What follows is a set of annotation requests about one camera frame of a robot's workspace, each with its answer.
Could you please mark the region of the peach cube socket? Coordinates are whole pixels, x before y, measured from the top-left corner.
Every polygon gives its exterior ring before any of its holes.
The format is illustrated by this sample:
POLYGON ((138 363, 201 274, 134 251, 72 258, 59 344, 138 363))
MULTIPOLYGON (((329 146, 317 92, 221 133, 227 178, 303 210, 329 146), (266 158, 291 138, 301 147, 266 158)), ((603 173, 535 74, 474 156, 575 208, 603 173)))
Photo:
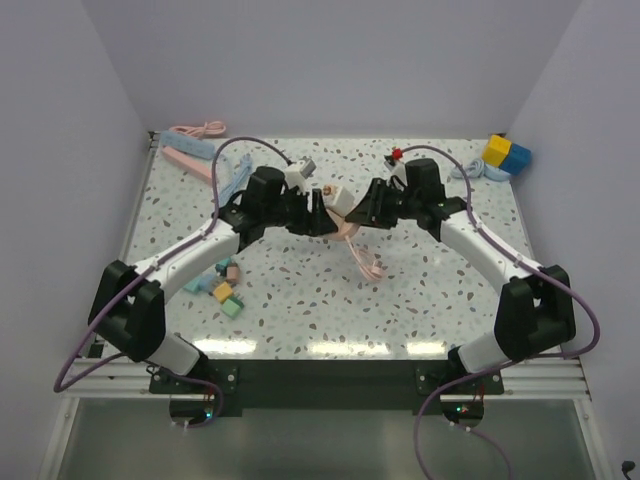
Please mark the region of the peach cube socket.
POLYGON ((337 231, 326 235, 326 238, 342 242, 353 237, 360 226, 348 222, 346 217, 355 207, 354 195, 346 187, 337 185, 325 185, 322 195, 325 209, 337 227, 337 231))

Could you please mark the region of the mauve plug adapter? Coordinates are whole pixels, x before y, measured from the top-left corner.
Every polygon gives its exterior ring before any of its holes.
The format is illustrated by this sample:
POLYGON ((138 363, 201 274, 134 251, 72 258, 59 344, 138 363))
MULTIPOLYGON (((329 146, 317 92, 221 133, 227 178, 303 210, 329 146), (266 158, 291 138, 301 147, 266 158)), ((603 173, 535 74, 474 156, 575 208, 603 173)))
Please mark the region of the mauve plug adapter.
POLYGON ((230 285, 237 285, 241 280, 241 270, 237 264, 230 264, 225 271, 226 282, 230 285))

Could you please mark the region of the teal plug adapter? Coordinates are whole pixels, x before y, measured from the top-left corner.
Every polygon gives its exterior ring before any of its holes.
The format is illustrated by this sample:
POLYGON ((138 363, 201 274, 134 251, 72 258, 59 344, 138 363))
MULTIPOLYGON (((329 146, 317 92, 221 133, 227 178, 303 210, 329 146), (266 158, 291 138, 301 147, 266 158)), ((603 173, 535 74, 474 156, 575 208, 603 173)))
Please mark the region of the teal plug adapter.
POLYGON ((231 264, 230 258, 224 259, 215 265, 215 270, 218 274, 225 276, 230 264, 231 264))

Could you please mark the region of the green plug adapter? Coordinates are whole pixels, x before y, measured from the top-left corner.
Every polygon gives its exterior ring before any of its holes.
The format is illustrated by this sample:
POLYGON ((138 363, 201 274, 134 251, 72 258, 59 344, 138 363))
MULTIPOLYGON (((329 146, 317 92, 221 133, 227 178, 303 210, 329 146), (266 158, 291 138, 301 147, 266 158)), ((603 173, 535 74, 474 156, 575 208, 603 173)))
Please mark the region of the green plug adapter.
POLYGON ((240 298, 234 295, 227 298, 221 304, 222 313, 230 319, 236 319, 244 310, 244 308, 245 308, 244 302, 240 298))

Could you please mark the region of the pink power strip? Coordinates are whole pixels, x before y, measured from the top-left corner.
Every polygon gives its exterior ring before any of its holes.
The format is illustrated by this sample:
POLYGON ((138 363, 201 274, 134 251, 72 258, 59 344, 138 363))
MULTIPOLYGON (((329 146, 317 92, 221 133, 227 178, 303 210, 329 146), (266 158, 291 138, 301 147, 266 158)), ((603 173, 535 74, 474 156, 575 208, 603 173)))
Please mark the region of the pink power strip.
POLYGON ((212 185, 212 174, 209 164, 193 159, 187 154, 169 146, 162 147, 161 154, 166 161, 181 169, 183 172, 186 172, 209 186, 212 185))

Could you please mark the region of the blue power strip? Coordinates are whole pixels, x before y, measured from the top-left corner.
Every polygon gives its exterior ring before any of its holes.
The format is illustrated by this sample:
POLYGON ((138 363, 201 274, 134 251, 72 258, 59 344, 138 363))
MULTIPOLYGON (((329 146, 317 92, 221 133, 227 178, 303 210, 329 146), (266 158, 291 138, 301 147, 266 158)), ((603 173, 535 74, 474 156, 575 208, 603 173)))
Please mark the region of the blue power strip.
POLYGON ((204 160, 211 160, 216 153, 216 147, 213 143, 171 130, 165 130, 161 133, 160 143, 165 147, 171 147, 179 152, 204 160))

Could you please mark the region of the light blue plug adapter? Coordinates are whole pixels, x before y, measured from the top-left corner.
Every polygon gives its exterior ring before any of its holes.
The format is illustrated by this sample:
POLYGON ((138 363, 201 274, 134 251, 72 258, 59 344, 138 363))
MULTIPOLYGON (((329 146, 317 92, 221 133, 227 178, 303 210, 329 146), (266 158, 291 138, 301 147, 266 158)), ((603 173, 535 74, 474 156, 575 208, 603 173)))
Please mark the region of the light blue plug adapter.
POLYGON ((198 294, 201 291, 200 288, 200 278, 196 277, 190 282, 188 282, 183 289, 191 294, 198 294))

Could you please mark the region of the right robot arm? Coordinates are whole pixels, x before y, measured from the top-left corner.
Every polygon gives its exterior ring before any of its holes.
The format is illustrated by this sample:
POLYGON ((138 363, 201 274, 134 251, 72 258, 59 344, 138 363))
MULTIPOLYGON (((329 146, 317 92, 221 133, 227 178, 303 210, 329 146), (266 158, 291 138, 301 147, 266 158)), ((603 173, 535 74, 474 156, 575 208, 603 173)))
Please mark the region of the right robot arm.
POLYGON ((539 264, 527 267, 504 241, 485 240, 484 229, 469 220, 466 202, 446 195, 434 160, 412 160, 400 168, 404 177, 399 182, 373 179, 347 221, 391 229, 399 220, 413 220, 462 255, 499 296, 493 329, 450 350, 445 379, 452 390, 469 392, 480 382, 482 371, 528 359, 574 338, 565 270, 539 264))

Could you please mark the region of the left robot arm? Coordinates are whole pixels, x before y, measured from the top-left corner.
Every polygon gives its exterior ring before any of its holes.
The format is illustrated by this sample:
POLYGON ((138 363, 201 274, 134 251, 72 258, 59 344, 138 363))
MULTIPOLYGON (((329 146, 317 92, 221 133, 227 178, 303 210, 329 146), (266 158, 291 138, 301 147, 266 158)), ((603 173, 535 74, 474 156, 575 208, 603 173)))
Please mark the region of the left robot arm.
POLYGON ((285 170, 260 166, 246 188, 226 204, 216 204, 210 220, 163 252, 127 265, 109 264, 89 316, 90 327, 134 362, 172 372, 185 392, 212 379, 207 356, 166 325, 166 303, 215 263, 259 240, 270 227, 296 235, 323 236, 337 230, 320 189, 306 181, 315 166, 298 162, 285 170))

